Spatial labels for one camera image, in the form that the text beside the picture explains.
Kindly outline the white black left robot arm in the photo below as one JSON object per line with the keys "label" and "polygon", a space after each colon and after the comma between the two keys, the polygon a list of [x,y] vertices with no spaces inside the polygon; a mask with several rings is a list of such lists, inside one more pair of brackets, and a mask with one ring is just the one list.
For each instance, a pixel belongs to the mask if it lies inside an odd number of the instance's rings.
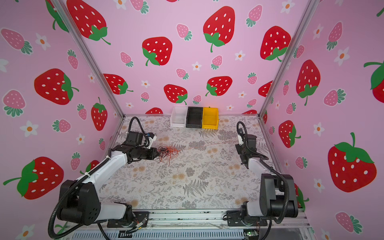
{"label": "white black left robot arm", "polygon": [[141,160],[154,160],[159,156],[152,146],[156,140],[154,133],[128,131],[126,140],[109,149],[104,160],[85,172],[76,180],[65,181],[60,188],[60,197],[48,223],[51,239],[60,239],[82,226],[98,225],[105,239],[109,237],[102,223],[116,221],[128,227],[128,235],[140,230],[147,221],[138,221],[132,206],[125,203],[103,204],[99,199],[102,185],[120,168]]}

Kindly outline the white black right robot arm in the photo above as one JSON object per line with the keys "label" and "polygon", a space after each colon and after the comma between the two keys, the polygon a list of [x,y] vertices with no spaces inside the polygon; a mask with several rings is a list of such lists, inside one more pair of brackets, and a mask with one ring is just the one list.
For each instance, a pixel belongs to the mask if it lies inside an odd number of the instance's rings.
{"label": "white black right robot arm", "polygon": [[245,124],[237,122],[239,143],[235,145],[241,164],[260,177],[259,199],[245,201],[239,219],[246,226],[258,220],[268,219],[276,224],[285,218],[296,218],[299,214],[294,179],[284,175],[266,163],[269,158],[257,152],[257,137],[249,135]]}

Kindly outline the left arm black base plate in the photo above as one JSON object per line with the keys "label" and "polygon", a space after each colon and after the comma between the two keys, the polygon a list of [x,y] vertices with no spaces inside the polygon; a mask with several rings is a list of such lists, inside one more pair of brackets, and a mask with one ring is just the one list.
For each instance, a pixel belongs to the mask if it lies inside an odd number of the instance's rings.
{"label": "left arm black base plate", "polygon": [[128,213],[121,220],[108,220],[107,228],[146,228],[150,212],[135,211]]}

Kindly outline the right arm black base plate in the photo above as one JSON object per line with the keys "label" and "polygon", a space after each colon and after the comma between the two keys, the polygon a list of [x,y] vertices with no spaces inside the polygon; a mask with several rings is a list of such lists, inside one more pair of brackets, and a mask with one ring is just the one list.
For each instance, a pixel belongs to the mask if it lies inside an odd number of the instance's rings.
{"label": "right arm black base plate", "polygon": [[227,211],[223,220],[227,222],[229,227],[266,227],[268,225],[266,219],[250,217],[247,212],[243,213],[240,210]]}

